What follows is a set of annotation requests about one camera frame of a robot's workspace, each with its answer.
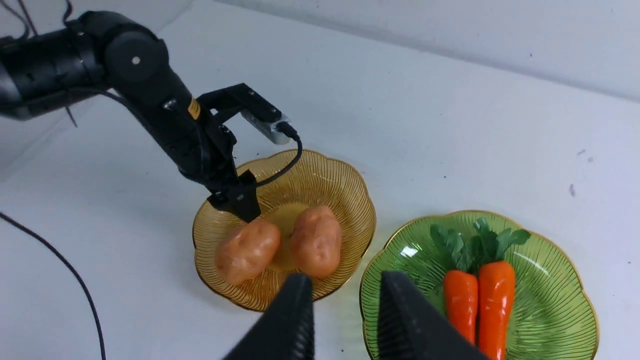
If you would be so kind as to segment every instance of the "gold plate rim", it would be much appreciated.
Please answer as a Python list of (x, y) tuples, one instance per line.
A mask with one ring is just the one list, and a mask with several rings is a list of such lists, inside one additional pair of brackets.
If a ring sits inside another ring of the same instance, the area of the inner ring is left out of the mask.
[[(371, 350), (369, 348), (369, 342), (367, 341), (367, 328), (365, 327), (365, 316), (364, 316), (364, 312), (362, 311), (362, 286), (364, 284), (364, 275), (367, 273), (367, 271), (369, 271), (369, 268), (371, 267), (373, 262), (380, 255), (382, 255), (382, 253), (387, 249), (389, 244), (392, 243), (392, 241), (396, 238), (396, 235), (398, 235), (402, 230), (404, 230), (405, 227), (413, 224), (414, 222), (417, 222), (419, 220), (424, 220), (424, 219), (427, 219), (427, 218), (445, 218), (445, 217), (451, 217), (451, 216), (454, 216), (454, 215), (459, 215), (459, 214), (462, 214), (462, 213), (484, 213), (484, 214), (487, 214), (487, 215), (493, 215), (493, 216), (496, 216), (496, 217), (501, 217), (503, 219), (506, 219), (506, 220), (516, 224), (518, 227), (520, 227), (522, 229), (526, 229), (524, 226), (520, 225), (520, 223), (514, 221), (512, 218), (509, 218), (509, 217), (506, 217), (504, 215), (495, 213), (493, 211), (478, 210), (478, 209), (466, 209), (466, 210), (453, 211), (451, 213), (446, 213), (446, 214), (426, 215), (426, 216), (423, 216), (423, 217), (417, 217), (417, 218), (414, 218), (413, 220), (407, 221), (400, 228), (398, 228), (398, 230), (394, 231), (394, 233), (391, 235), (391, 237), (389, 237), (389, 239), (387, 240), (385, 245), (382, 247), (382, 249), (380, 249), (380, 251), (378, 251), (375, 255), (373, 255), (371, 260), (369, 260), (369, 263), (367, 264), (367, 266), (364, 268), (364, 271), (362, 272), (362, 278), (360, 279), (360, 287), (359, 287), (359, 290), (358, 290), (358, 298), (359, 298), (358, 299), (358, 303), (360, 304), (360, 316), (362, 317), (362, 338), (364, 340), (364, 345), (365, 345), (365, 348), (367, 349), (367, 353), (368, 353), (369, 357), (372, 360), (373, 360), (373, 355), (371, 354)], [(558, 246), (556, 243), (554, 243), (551, 239), (547, 238), (546, 236), (542, 236), (540, 233), (537, 233), (535, 231), (531, 231), (529, 229), (527, 229), (527, 231), (529, 231), (532, 235), (535, 235), (535, 236), (541, 238), (542, 240), (545, 240), (545, 241), (549, 242), (549, 244), (551, 244), (551, 246), (555, 247), (556, 250), (558, 250), (569, 261), (569, 265), (571, 265), (571, 268), (573, 269), (573, 272), (575, 273), (575, 276), (578, 279), (578, 284), (580, 285), (580, 292), (582, 293), (584, 298), (587, 300), (587, 303), (589, 304), (589, 308), (591, 309), (591, 313), (593, 314), (593, 318), (594, 318), (595, 323), (596, 323), (596, 344), (593, 347), (593, 353), (591, 354), (591, 360), (594, 360), (595, 357), (596, 357), (596, 353), (598, 352), (598, 347), (600, 346), (600, 323), (598, 322), (598, 315), (596, 314), (596, 309), (593, 306), (593, 303), (591, 302), (591, 299), (589, 298), (589, 295), (587, 295), (587, 292), (584, 290), (584, 286), (582, 285), (582, 279), (580, 278), (580, 273), (578, 273), (578, 270), (576, 269), (576, 266), (573, 263), (573, 261), (571, 260), (571, 258), (564, 252), (564, 250), (560, 246)]]
[[(243, 163), (242, 165), (237, 166), (236, 168), (245, 167), (245, 166), (251, 165), (253, 163), (259, 162), (259, 161), (269, 160), (269, 159), (275, 158), (276, 156), (280, 156), (282, 154), (286, 154), (288, 152), (296, 152), (296, 149), (289, 149), (289, 150), (279, 151), (279, 152), (276, 152), (275, 154), (272, 154), (271, 156), (267, 156), (265, 158), (258, 158), (258, 159), (250, 160), (250, 161), (247, 161), (246, 163)], [(331, 295), (331, 294), (335, 293), (336, 291), (338, 291), (339, 289), (341, 289), (345, 284), (347, 284), (351, 280), (353, 275), (358, 272), (358, 268), (360, 268), (360, 264), (362, 264), (362, 260), (364, 259), (364, 257), (366, 257), (367, 253), (370, 251), (371, 242), (373, 241), (373, 238), (376, 236), (376, 229), (378, 228), (378, 214), (376, 212), (376, 205), (373, 203), (373, 200), (371, 199), (371, 195), (369, 194), (369, 188), (367, 187), (367, 182), (364, 180), (364, 177), (362, 177), (362, 174), (358, 171), (358, 169), (356, 167), (354, 167), (353, 165), (349, 164), (348, 162), (346, 162), (344, 160), (340, 160), (340, 159), (336, 159), (336, 158), (330, 158), (329, 156), (326, 156), (326, 155), (324, 155), (323, 153), (321, 153), (319, 151), (310, 150), (310, 149), (303, 149), (303, 152), (314, 153), (314, 154), (316, 154), (318, 156), (321, 156), (322, 158), (327, 159), (328, 161), (335, 161), (337, 163), (342, 163), (345, 166), (351, 167), (353, 170), (355, 170), (355, 172), (357, 174), (357, 178), (359, 178), (359, 180), (364, 185), (365, 195), (367, 196), (367, 200), (368, 200), (369, 204), (371, 205), (371, 208), (373, 209), (373, 231), (371, 232), (371, 236), (369, 237), (369, 240), (367, 242), (367, 248), (364, 251), (364, 253), (362, 254), (362, 256), (360, 256), (360, 259), (358, 260), (358, 263), (357, 263), (357, 265), (355, 267), (354, 272), (340, 286), (337, 286), (335, 289), (333, 289), (332, 291), (328, 292), (327, 294), (325, 294), (325, 295), (313, 300), (313, 302), (316, 302), (318, 300), (322, 300), (322, 299), (328, 297), (329, 295)], [(215, 290), (214, 288), (212, 288), (202, 278), (202, 274), (200, 273), (200, 269), (198, 269), (198, 265), (197, 265), (197, 262), (196, 262), (196, 255), (197, 255), (196, 252), (198, 251), (198, 247), (196, 246), (196, 240), (195, 240), (195, 224), (196, 224), (196, 218), (198, 217), (198, 214), (200, 213), (202, 208), (204, 206), (206, 206), (206, 205), (208, 205), (208, 203), (207, 203), (207, 201), (205, 199), (205, 201), (202, 203), (202, 205), (200, 205), (200, 207), (198, 208), (198, 211), (196, 212), (196, 215), (193, 217), (193, 223), (191, 225), (191, 241), (193, 243), (193, 248), (195, 250), (194, 254), (193, 254), (193, 264), (194, 264), (196, 273), (198, 274), (198, 278), (200, 278), (200, 281), (202, 281), (211, 291), (213, 291), (213, 293), (215, 293), (215, 294), (227, 299), (228, 301), (230, 301), (234, 305), (236, 305), (238, 307), (241, 307), (242, 309), (245, 309), (245, 310), (253, 311), (253, 312), (256, 312), (256, 313), (263, 313), (263, 311), (252, 309), (250, 307), (246, 307), (246, 306), (238, 303), (237, 301), (228, 298), (224, 294), (220, 293), (218, 290)]]

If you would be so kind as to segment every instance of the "green plate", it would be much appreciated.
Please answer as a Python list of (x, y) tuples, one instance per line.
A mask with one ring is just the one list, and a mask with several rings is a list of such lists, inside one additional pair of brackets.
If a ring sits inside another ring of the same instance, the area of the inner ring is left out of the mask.
[[(360, 284), (360, 310), (367, 350), (378, 358), (378, 304), (382, 271), (408, 274), (432, 304), (444, 314), (442, 280), (447, 254), (439, 252), (429, 227), (453, 228), (467, 239), (476, 234), (474, 221), (484, 217), (492, 230), (522, 228), (486, 211), (466, 210), (423, 217), (402, 226), (371, 260)], [(531, 232), (524, 245), (506, 254), (516, 272), (516, 297), (507, 335), (507, 360), (593, 359), (598, 348), (595, 310), (584, 293), (569, 257), (549, 239)]]

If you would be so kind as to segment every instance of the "plate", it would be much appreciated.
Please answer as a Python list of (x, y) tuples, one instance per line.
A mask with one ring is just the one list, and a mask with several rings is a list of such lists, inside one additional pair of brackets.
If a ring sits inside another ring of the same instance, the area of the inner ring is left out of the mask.
[[(444, 314), (442, 280), (447, 255), (429, 235), (432, 224), (455, 229), (467, 239), (476, 234), (474, 221), (484, 217), (493, 231), (522, 226), (498, 214), (467, 210), (423, 217), (402, 226), (367, 265), (360, 283), (360, 310), (367, 350), (378, 358), (376, 339), (380, 279), (385, 270), (407, 273)], [(552, 241), (531, 232), (524, 245), (511, 247), (506, 260), (516, 272), (516, 297), (509, 321), (509, 360), (593, 359), (598, 348), (595, 310), (569, 257)]]
[[(296, 151), (284, 151), (270, 158), (254, 160), (238, 168), (251, 170), (260, 181), (288, 164)], [(258, 277), (237, 286), (220, 277), (214, 258), (220, 241), (243, 224), (226, 212), (204, 202), (193, 222), (196, 270), (211, 290), (245, 309), (265, 311), (287, 275), (299, 272), (289, 252), (289, 238), (298, 215), (306, 208), (327, 205), (340, 223), (342, 249), (340, 265), (331, 276), (312, 278), (313, 300), (339, 289), (358, 268), (376, 229), (376, 211), (362, 176), (351, 165), (319, 152), (304, 150), (299, 162), (276, 181), (257, 191), (262, 216), (276, 224), (282, 242), (271, 264)]]

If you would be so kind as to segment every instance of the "green leaves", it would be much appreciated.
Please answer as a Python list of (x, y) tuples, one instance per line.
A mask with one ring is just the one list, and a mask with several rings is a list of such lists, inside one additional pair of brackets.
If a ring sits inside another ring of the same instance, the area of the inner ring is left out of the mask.
[(496, 234), (489, 229), (485, 218), (477, 219), (474, 227), (480, 237), (484, 263), (504, 260), (504, 255), (510, 246), (523, 245), (531, 237), (529, 231), (523, 229), (511, 232), (511, 228), (507, 228), (500, 234)]
[(454, 229), (445, 230), (442, 226), (434, 224), (430, 228), (431, 238), (436, 246), (444, 253), (450, 254), (451, 263), (461, 271), (468, 271), (473, 257), (468, 247), (462, 240), (462, 235)]
[(494, 261), (504, 260), (506, 251), (512, 245), (523, 245), (531, 234), (523, 229), (511, 232), (505, 229), (497, 234), (489, 228), (485, 218), (474, 222), (478, 235), (462, 239), (454, 229), (445, 230), (442, 226), (431, 226), (431, 238), (440, 251), (451, 256), (452, 265), (464, 272), (475, 272), (480, 266)]

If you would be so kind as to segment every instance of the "brown potato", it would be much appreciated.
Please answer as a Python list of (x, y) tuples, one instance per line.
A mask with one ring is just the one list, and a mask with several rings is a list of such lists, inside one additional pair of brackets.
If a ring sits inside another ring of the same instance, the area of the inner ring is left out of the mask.
[(280, 230), (257, 218), (234, 229), (216, 251), (216, 268), (230, 285), (258, 276), (271, 262), (280, 246)]
[(291, 234), (291, 255), (305, 274), (323, 278), (340, 264), (342, 231), (328, 206), (315, 206), (296, 219)]

